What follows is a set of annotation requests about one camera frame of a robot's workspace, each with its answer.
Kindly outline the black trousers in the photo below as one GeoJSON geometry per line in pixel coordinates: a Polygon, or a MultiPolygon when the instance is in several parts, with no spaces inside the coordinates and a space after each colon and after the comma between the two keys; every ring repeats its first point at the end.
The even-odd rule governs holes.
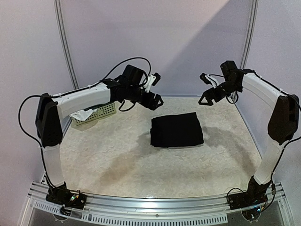
{"type": "Polygon", "coordinates": [[[151,119],[150,144],[154,147],[190,147],[203,143],[202,128],[195,112],[151,119]]]}

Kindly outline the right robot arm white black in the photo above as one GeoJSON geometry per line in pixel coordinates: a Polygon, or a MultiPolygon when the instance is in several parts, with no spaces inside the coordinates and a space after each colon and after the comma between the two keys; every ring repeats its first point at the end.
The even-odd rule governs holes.
{"type": "Polygon", "coordinates": [[[199,105],[212,106],[231,94],[241,93],[245,89],[256,95],[271,109],[271,117],[267,125],[268,144],[260,166],[249,181],[249,191],[243,195],[247,205],[254,205],[261,198],[258,187],[268,186],[272,181],[281,156],[288,144],[295,142],[293,137],[299,126],[301,106],[295,94],[288,94],[268,82],[255,70],[239,69],[234,61],[225,61],[220,66],[224,82],[219,83],[213,74],[202,73],[200,79],[212,87],[203,92],[199,105]]]}

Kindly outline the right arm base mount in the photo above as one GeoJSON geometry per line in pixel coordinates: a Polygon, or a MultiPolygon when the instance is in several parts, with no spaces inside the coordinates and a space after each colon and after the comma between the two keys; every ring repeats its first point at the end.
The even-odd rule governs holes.
{"type": "Polygon", "coordinates": [[[258,220],[260,215],[272,205],[276,193],[273,179],[260,185],[254,177],[251,177],[246,191],[232,188],[226,194],[226,200],[231,210],[241,209],[243,218],[253,222],[258,220]]]}

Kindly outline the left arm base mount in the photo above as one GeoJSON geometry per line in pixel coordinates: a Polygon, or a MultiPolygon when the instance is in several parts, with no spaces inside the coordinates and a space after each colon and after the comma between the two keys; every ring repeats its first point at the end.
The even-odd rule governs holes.
{"type": "Polygon", "coordinates": [[[46,195],[46,201],[60,205],[59,213],[70,216],[73,209],[84,209],[87,196],[79,190],[69,190],[66,184],[63,184],[59,187],[50,187],[46,195]]]}

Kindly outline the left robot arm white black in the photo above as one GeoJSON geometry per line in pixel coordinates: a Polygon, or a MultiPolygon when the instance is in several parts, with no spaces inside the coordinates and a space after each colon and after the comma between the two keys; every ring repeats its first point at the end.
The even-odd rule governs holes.
{"type": "Polygon", "coordinates": [[[70,194],[61,186],[64,177],[61,166],[60,146],[71,124],[70,115],[80,110],[91,109],[116,101],[131,101],[150,110],[163,105],[160,95],[151,92],[151,87],[159,81],[149,75],[142,84],[126,85],[124,81],[105,79],[84,88],[54,96],[41,95],[36,115],[36,129],[41,141],[41,152],[45,174],[52,190],[52,197],[59,204],[66,204],[70,194]]]}

